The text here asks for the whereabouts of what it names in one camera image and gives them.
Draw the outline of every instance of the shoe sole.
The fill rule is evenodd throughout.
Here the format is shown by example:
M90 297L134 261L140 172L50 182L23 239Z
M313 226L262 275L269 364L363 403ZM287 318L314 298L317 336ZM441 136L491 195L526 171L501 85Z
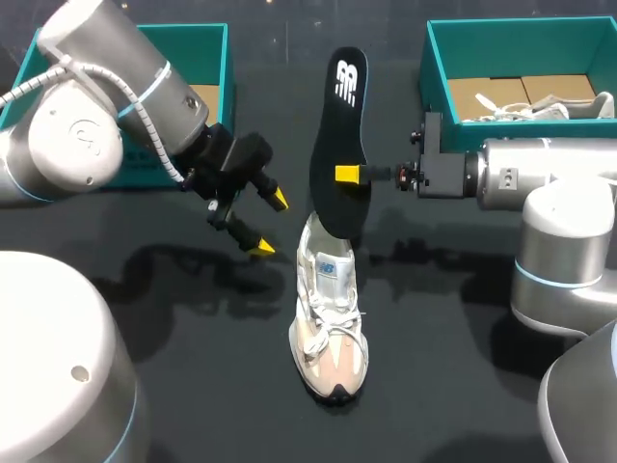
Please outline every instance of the shoe sole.
M364 348L367 349L368 342L366 341L366 338L364 337L364 335L361 335L361 336L362 336L362 342L364 344ZM296 369L298 369L298 373L300 373L300 376L302 377L302 382L304 383L305 388L316 400L322 403L328 404L328 405L338 405L338 404L347 403L361 394L362 386L364 385L364 380L366 379L366 372L368 371L368 364L364 364L361 385L355 393L353 394L347 393L348 396L344 396L344 397L341 397L340 395L335 395L335 396L322 395L321 393L317 392L311 386L310 382L305 377L305 374L302 368L300 367L300 361L298 360L298 350L295 347L297 344L298 344L298 338L296 336L296 322L294 320L289 326L289 347L291 348L291 356L293 357L294 364L296 364Z

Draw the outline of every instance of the teal box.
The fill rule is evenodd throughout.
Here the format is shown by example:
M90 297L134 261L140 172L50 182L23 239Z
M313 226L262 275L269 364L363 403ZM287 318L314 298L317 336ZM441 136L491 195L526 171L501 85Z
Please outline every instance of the teal box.
M216 121L233 132L234 80L226 24L152 24L138 28L191 85L219 87ZM45 72L48 62L37 49L35 34L14 85ZM0 116L0 129L17 123L34 102L37 92L10 103ZM155 153L122 136L124 159L108 188L174 186Z
M610 17L428 21L420 65L424 111L443 114L443 150L487 138L617 138L617 120L461 123L448 79L586 74L617 97L617 24Z

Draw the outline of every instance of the shoe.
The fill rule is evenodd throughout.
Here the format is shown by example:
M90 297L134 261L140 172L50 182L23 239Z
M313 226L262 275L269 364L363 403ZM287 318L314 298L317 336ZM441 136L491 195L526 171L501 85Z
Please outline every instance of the shoe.
M615 101L609 92L601 92L594 99L563 99L549 95L533 104L513 103L498 108L492 101L477 94L476 99L492 116L483 116L468 122L491 121L564 121L568 119L614 119Z
M328 234L313 212L302 232L297 260L296 318L289 327L294 362L319 397L351 398L368 367L354 251L349 240Z
M502 122L502 121L564 121L570 118L565 105L554 102L543 107L534 108L529 103L513 103L498 108L492 101L477 94L475 98L488 110L492 116L483 116L478 119L465 120L464 123Z
M615 100L609 92L600 92L594 99L563 99L555 95L531 105L533 111L542 111L555 104L563 105L568 111L568 119L614 119Z

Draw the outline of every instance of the black table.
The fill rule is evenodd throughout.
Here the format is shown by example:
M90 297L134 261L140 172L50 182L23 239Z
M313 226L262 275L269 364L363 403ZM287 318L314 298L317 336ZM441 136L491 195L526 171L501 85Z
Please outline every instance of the black table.
M417 64L370 64L364 149L385 165L416 155ZM357 250L370 366L362 396L316 404L293 364L295 252L322 65L239 66L237 132L273 145L291 208L253 194L238 212L279 249L249 262L176 192L100 193L0 212L0 249L60 259L100 288L148 394L152 463L197 461L548 462L539 382L563 352L508 312L518 214L472 200L418 201L374 188Z

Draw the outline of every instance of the new balance logo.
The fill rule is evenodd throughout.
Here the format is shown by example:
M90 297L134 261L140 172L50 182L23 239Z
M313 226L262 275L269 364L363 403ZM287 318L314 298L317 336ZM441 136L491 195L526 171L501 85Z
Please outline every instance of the new balance logo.
M336 79L338 83L335 86L335 93L351 104L353 108L356 106L354 93L358 86L358 70L354 65L348 65L340 60L336 67Z
M321 264L319 265L318 273L324 276L327 276L327 277L335 277L335 271L336 271L336 267L333 264L321 262Z

